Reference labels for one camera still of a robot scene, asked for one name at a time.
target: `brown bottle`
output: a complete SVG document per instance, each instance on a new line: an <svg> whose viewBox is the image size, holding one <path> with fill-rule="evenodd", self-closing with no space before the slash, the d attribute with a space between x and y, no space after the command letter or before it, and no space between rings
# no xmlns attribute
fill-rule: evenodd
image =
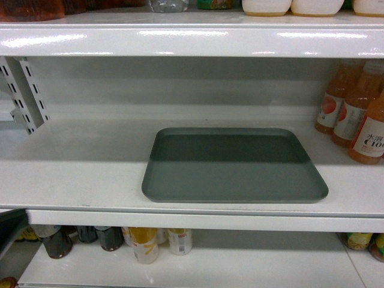
<svg viewBox="0 0 384 288"><path fill-rule="evenodd" d="M348 147L371 101L379 96L384 73L383 60L369 60L364 66L364 71L356 87L350 91L332 134L332 141L340 146Z"/></svg>
<svg viewBox="0 0 384 288"><path fill-rule="evenodd" d="M315 128L325 134L332 134L337 116L347 93L353 89L361 74L364 61L345 59L340 62L337 74L328 83Z"/></svg>
<svg viewBox="0 0 384 288"><path fill-rule="evenodd" d="M65 15L80 14L86 12L85 0L63 0Z"/></svg>

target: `orange juice bottle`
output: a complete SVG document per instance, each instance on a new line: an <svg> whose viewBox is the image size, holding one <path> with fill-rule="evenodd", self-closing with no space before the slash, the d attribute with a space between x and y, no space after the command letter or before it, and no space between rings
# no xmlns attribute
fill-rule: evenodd
<svg viewBox="0 0 384 288"><path fill-rule="evenodd" d="M365 113L349 150L350 158L363 164L377 164L384 154L384 91Z"/></svg>
<svg viewBox="0 0 384 288"><path fill-rule="evenodd" d="M354 87L361 74L364 61L345 59L340 62L337 74L328 83L315 128L325 134L332 134L337 116L347 93Z"/></svg>
<svg viewBox="0 0 384 288"><path fill-rule="evenodd" d="M133 253L142 264L154 262L158 256L156 228L129 227Z"/></svg>
<svg viewBox="0 0 384 288"><path fill-rule="evenodd" d="M384 74L383 60L369 60L364 66L358 84L350 91L332 134L332 141L340 146L348 147L364 117L369 103L379 96L379 87Z"/></svg>

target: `store shelf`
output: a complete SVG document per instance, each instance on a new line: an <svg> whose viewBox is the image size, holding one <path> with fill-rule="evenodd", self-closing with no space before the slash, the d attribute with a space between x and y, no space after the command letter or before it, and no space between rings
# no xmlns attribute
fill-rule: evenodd
<svg viewBox="0 0 384 288"><path fill-rule="evenodd" d="M141 183L155 135L165 127L286 128L329 194L312 204L152 202ZM50 120L2 159L0 171L0 208L26 207L36 224L384 232L384 165L354 162L313 122Z"/></svg>
<svg viewBox="0 0 384 288"><path fill-rule="evenodd" d="M336 234L194 230L193 249L139 264L124 245L73 246L50 259L41 247L19 281L27 287L358 287L364 286Z"/></svg>
<svg viewBox="0 0 384 288"><path fill-rule="evenodd" d="M241 9L157 14L112 9L40 23L0 24L3 56L382 58L382 19L250 17Z"/></svg>

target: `white bottle cap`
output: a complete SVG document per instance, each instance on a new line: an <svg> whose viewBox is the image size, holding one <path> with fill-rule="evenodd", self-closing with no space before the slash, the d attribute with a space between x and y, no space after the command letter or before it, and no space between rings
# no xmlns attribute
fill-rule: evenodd
<svg viewBox="0 0 384 288"><path fill-rule="evenodd" d="M372 75L383 75L384 60L368 60L364 65L364 72Z"/></svg>
<svg viewBox="0 0 384 288"><path fill-rule="evenodd" d="M341 64L348 67L359 67L364 66L365 60L364 59L342 59Z"/></svg>

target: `gray tray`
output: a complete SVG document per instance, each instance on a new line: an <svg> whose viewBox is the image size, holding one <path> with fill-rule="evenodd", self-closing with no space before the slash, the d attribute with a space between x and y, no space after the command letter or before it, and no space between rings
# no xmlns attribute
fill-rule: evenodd
<svg viewBox="0 0 384 288"><path fill-rule="evenodd" d="M163 129L142 191L184 203L313 203L328 195L296 136L269 128Z"/></svg>

